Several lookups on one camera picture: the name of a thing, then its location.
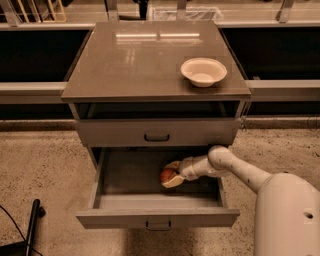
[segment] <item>black cable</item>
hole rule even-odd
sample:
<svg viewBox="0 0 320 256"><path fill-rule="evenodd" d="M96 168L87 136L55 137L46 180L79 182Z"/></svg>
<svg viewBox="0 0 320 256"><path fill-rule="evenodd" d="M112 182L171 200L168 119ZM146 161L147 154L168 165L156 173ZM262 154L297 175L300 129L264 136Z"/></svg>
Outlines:
<svg viewBox="0 0 320 256"><path fill-rule="evenodd" d="M17 223L14 221L14 219L12 218L12 216L10 215L10 213L8 213L8 211L2 207L2 205L0 204L0 208L9 216L9 218L12 220L13 224L16 226L17 230L19 231L20 233L20 236L22 237L23 241L26 241L25 237L23 236L20 228L18 227Z"/></svg>
<svg viewBox="0 0 320 256"><path fill-rule="evenodd" d="M22 234L20 228L18 227L18 224L15 222L15 220L12 218L12 216L10 215L10 213L0 204L0 208L9 216L9 218L11 219L11 221L13 222L13 224L16 226L17 230L20 233L21 238L23 239L23 241L26 241L26 238L24 237L24 235ZM35 253L39 254L40 256L43 256L43 254L41 254L40 252L38 252L36 249L31 248L32 251L34 251Z"/></svg>

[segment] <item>drawer front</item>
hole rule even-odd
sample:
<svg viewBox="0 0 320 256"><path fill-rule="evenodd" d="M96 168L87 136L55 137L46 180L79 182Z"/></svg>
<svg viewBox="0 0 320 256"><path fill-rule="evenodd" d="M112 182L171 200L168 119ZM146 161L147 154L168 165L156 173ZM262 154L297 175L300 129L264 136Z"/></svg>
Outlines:
<svg viewBox="0 0 320 256"><path fill-rule="evenodd" d="M240 215L239 210L227 208L187 209L174 211L130 211L112 213L88 210L77 213L86 229L139 228L150 231L167 231L174 228L231 227Z"/></svg>
<svg viewBox="0 0 320 256"><path fill-rule="evenodd" d="M90 147L231 145L240 121L161 120L77 121L82 143Z"/></svg>

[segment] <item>open drawer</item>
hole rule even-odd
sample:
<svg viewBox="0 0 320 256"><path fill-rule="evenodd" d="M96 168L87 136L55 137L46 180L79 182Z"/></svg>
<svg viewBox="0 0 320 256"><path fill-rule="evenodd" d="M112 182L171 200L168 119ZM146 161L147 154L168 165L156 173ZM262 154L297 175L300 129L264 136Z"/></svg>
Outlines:
<svg viewBox="0 0 320 256"><path fill-rule="evenodd" d="M101 149L87 211L77 213L85 228L170 228L232 226L239 210L228 209L221 179L199 180L165 189L161 168L204 154L204 148Z"/></svg>

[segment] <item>white bowl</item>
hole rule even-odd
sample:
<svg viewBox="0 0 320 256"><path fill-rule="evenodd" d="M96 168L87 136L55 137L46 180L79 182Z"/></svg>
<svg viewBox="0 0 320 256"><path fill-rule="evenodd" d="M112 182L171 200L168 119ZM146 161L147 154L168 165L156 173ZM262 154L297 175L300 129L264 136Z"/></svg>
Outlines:
<svg viewBox="0 0 320 256"><path fill-rule="evenodd" d="M181 73L198 87L209 87L227 75L226 67L219 61L208 58L187 60L181 66Z"/></svg>

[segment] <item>gray cabinet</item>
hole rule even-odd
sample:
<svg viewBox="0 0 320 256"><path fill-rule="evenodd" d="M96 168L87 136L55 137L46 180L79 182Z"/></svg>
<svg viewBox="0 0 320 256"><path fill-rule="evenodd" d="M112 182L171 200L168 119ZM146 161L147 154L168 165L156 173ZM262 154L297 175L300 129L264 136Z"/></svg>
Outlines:
<svg viewBox="0 0 320 256"><path fill-rule="evenodd" d="M180 73L183 62L210 57L228 69L210 88ZM163 166L211 145L231 145L250 91L213 22L98 23L62 100L96 166L85 228L232 226L221 179L175 189L160 184Z"/></svg>

